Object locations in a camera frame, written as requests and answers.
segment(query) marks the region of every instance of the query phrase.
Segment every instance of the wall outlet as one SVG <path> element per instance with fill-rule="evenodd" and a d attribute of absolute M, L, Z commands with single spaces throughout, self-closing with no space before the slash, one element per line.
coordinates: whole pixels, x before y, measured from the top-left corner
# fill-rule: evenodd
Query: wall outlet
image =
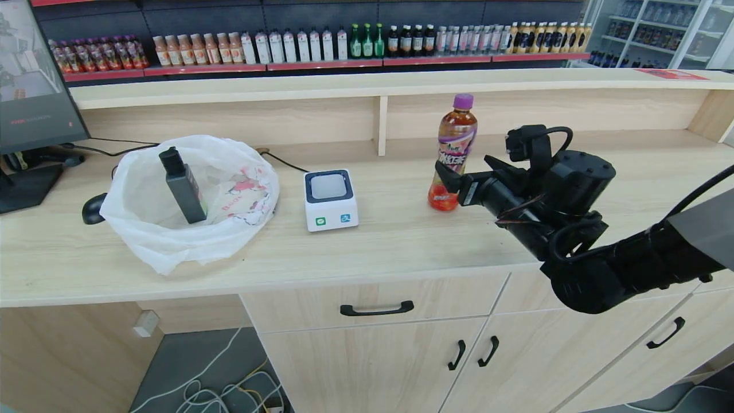
<path fill-rule="evenodd" d="M 141 337 L 150 337 L 156 330 L 160 320 L 161 319 L 153 310 L 145 310 L 140 314 L 140 317 L 138 317 L 138 321 L 135 323 L 133 330 L 135 330 L 135 332 Z"/>

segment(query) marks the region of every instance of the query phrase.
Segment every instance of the computer monitor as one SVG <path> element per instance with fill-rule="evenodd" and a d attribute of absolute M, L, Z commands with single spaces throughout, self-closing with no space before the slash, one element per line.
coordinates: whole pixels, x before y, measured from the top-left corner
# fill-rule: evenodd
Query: computer monitor
<path fill-rule="evenodd" d="M 29 0 L 0 0 L 0 154 L 88 138 Z M 0 214 L 40 204 L 61 172 L 0 168 Z"/>

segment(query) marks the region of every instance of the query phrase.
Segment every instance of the green glass bottle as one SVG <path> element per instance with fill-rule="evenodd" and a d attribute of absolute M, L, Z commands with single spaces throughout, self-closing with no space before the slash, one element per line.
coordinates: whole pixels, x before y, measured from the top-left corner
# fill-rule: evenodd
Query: green glass bottle
<path fill-rule="evenodd" d="M 362 42 L 360 42 L 360 27 L 354 23 L 352 24 L 352 42 L 349 44 L 349 51 L 352 53 L 352 58 L 359 59 L 362 57 Z"/>
<path fill-rule="evenodd" d="M 377 24 L 377 40 L 374 41 L 374 56 L 380 59 L 385 56 L 385 42 L 382 40 L 382 23 Z"/>
<path fill-rule="evenodd" d="M 372 43 L 372 36 L 370 33 L 370 24 L 365 23 L 365 40 L 362 42 L 362 55 L 366 59 L 372 58 L 374 52 L 374 43 Z"/>

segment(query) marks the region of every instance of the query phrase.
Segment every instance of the counter top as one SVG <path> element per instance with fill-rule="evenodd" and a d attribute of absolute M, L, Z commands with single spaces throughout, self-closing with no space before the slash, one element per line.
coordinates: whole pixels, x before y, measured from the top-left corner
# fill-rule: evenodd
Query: counter top
<path fill-rule="evenodd" d="M 277 214 L 230 259 L 179 265 L 168 277 L 139 261 L 108 224 L 86 226 L 81 206 L 109 188 L 117 159 L 91 156 L 67 169 L 44 203 L 0 217 L 0 306 L 88 304 L 384 279 L 451 275 L 454 267 L 537 265 L 479 206 L 437 212 L 426 203 L 434 139 L 389 141 L 385 157 L 368 141 L 272 146 L 310 170 L 348 167 L 360 210 L 357 228 L 306 230 L 302 174 L 273 162 L 281 182 Z M 482 155 L 504 153 L 500 136 L 477 139 Z M 734 162 L 734 148 L 687 131 L 579 132 L 572 148 L 604 157 L 617 177 L 595 204 L 610 225 L 600 240 L 647 228 L 696 186 Z M 730 180 L 711 194 L 731 188 Z"/>
<path fill-rule="evenodd" d="M 560 89 L 734 90 L 734 75 L 685 71 L 709 80 L 663 79 L 635 69 L 557 68 L 368 73 L 176 80 L 72 87 L 79 109 L 314 98 Z"/>

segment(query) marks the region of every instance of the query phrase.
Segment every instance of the white plastic bag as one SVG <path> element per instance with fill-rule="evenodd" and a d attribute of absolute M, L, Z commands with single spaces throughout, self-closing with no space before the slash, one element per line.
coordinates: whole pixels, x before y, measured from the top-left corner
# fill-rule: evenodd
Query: white plastic bag
<path fill-rule="evenodd" d="M 187 223 L 166 184 L 158 154 L 171 146 L 199 184 L 208 206 L 204 221 Z M 100 213 L 138 258 L 167 275 L 184 261 L 203 265 L 232 256 L 270 220 L 278 193 L 275 170 L 257 151 L 192 135 L 126 154 Z"/>

